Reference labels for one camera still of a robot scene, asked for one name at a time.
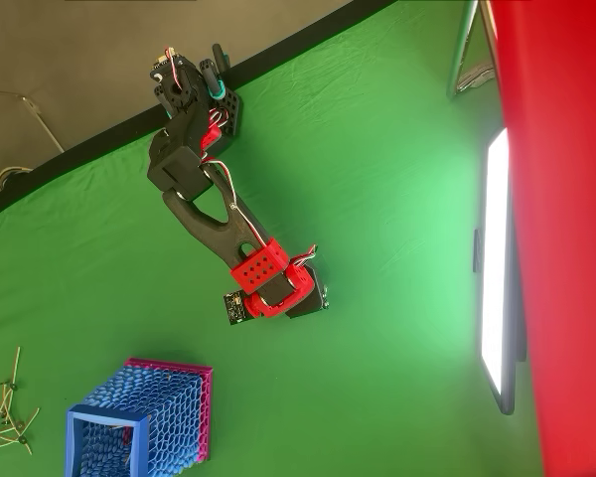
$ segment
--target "green screen backdrop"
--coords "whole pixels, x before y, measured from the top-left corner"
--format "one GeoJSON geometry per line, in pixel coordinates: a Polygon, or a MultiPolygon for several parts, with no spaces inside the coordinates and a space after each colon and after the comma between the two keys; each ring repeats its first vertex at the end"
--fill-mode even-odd
{"type": "MultiPolygon", "coordinates": [[[[493,83],[445,97],[461,4],[395,3],[242,87],[222,156],[328,311],[230,327],[223,262],[146,179],[142,138],[0,215],[0,382],[42,408],[0,475],[63,475],[65,412],[129,356],[215,368],[197,476],[541,474],[531,388],[503,416],[478,362],[473,229],[493,83]]],[[[469,55],[485,52],[476,32],[469,55]]],[[[224,217],[217,191],[199,200],[224,217]]]]}

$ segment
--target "white cord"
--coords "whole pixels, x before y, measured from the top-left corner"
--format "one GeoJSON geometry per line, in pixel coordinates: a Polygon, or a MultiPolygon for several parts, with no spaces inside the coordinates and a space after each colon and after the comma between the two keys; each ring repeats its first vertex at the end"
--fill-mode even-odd
{"type": "Polygon", "coordinates": [[[263,247],[267,246],[267,244],[265,243],[265,240],[262,239],[262,237],[258,233],[258,230],[254,226],[254,224],[251,222],[250,219],[247,218],[247,215],[238,206],[237,198],[236,198],[236,189],[234,188],[234,183],[231,181],[231,174],[229,173],[229,169],[227,168],[225,163],[223,161],[220,161],[219,159],[209,159],[209,160],[203,161],[202,164],[219,164],[223,168],[223,171],[225,172],[225,175],[227,176],[227,182],[229,183],[229,188],[231,189],[232,198],[233,198],[233,202],[231,204],[229,204],[229,207],[235,211],[238,211],[238,213],[241,214],[241,216],[245,219],[245,221],[249,225],[249,228],[254,233],[254,235],[260,242],[260,244],[263,247]]]}
{"type": "Polygon", "coordinates": [[[229,121],[229,114],[227,113],[227,110],[225,110],[225,120],[221,121],[221,119],[223,119],[222,112],[220,112],[215,107],[210,109],[210,127],[216,125],[219,128],[222,128],[223,126],[225,126],[227,124],[227,122],[229,121]]]}
{"type": "Polygon", "coordinates": [[[170,65],[172,66],[172,76],[175,78],[175,83],[179,87],[179,91],[183,91],[183,88],[181,87],[181,84],[179,83],[179,78],[177,77],[177,69],[175,68],[175,59],[173,56],[174,53],[175,53],[175,49],[169,47],[166,50],[166,58],[168,58],[170,60],[170,65]]]}
{"type": "Polygon", "coordinates": [[[291,263],[293,263],[295,266],[303,266],[307,262],[307,260],[311,260],[313,257],[316,256],[316,249],[317,246],[315,244],[311,245],[307,253],[292,258],[291,263]]]}

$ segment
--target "blue honeycomb box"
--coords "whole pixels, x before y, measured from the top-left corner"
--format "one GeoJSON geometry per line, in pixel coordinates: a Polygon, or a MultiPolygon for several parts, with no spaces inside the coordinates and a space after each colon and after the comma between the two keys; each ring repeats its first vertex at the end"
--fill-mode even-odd
{"type": "Polygon", "coordinates": [[[212,368],[130,359],[67,412],[65,477],[169,477],[208,458],[212,368]]]}

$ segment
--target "metal rod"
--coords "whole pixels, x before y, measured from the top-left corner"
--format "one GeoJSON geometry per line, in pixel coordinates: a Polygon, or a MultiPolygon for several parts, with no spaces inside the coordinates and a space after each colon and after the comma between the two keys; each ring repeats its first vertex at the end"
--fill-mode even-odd
{"type": "Polygon", "coordinates": [[[22,100],[24,101],[25,105],[27,106],[27,109],[29,109],[31,114],[33,114],[33,117],[35,117],[38,120],[38,122],[40,123],[42,128],[46,131],[47,135],[51,138],[51,140],[56,145],[58,150],[60,152],[64,152],[64,147],[62,147],[62,144],[60,144],[58,139],[56,139],[56,136],[53,134],[53,132],[51,132],[51,129],[49,129],[49,126],[47,125],[47,123],[44,122],[44,119],[42,118],[42,113],[40,112],[40,109],[26,96],[22,96],[22,100]]]}
{"type": "Polygon", "coordinates": [[[10,97],[17,97],[18,99],[22,99],[25,106],[27,107],[27,110],[29,112],[31,112],[31,114],[33,114],[33,116],[37,119],[37,121],[40,123],[40,125],[42,126],[44,131],[47,133],[49,138],[53,141],[53,143],[58,148],[58,150],[60,152],[64,152],[64,147],[62,147],[62,144],[60,144],[60,141],[58,141],[55,134],[51,131],[51,129],[45,122],[44,118],[42,117],[42,112],[40,112],[40,109],[36,106],[36,104],[32,100],[30,100],[23,94],[19,94],[17,92],[10,92],[10,91],[1,91],[0,90],[0,96],[10,96],[10,97]]]}
{"type": "Polygon", "coordinates": [[[490,56],[493,59],[493,67],[498,71],[497,58],[497,26],[495,25],[495,18],[489,0],[482,0],[479,3],[479,11],[481,12],[481,19],[484,23],[484,31],[486,32],[486,40],[488,40],[488,48],[490,48],[490,56]]]}
{"type": "Polygon", "coordinates": [[[459,24],[459,33],[457,35],[457,44],[455,45],[455,52],[453,53],[453,62],[450,66],[450,76],[448,77],[448,87],[446,95],[452,98],[457,94],[457,81],[461,74],[461,69],[464,65],[464,56],[470,40],[470,30],[473,26],[473,20],[477,13],[477,5],[479,0],[467,0],[464,5],[464,12],[459,24]]]}
{"type": "Polygon", "coordinates": [[[495,78],[495,67],[492,63],[476,65],[459,77],[457,81],[457,94],[469,87],[479,87],[483,83],[495,78]]]}

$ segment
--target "red foreground object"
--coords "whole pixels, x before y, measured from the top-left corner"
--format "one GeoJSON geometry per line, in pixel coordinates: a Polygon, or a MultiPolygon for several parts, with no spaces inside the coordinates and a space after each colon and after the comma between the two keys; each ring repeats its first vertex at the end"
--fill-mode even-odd
{"type": "Polygon", "coordinates": [[[288,264],[289,255],[271,238],[267,246],[254,251],[230,273],[243,291],[250,295],[256,288],[282,273],[288,264]]]}
{"type": "Polygon", "coordinates": [[[543,465],[596,477],[596,2],[492,8],[543,465]]]}
{"type": "Polygon", "coordinates": [[[276,305],[268,305],[257,293],[253,292],[245,298],[245,308],[251,316],[259,317],[261,314],[266,318],[271,318],[279,313],[283,313],[300,303],[314,289],[314,279],[306,268],[289,263],[285,269],[285,276],[293,285],[294,291],[286,296],[284,300],[276,305]]]}

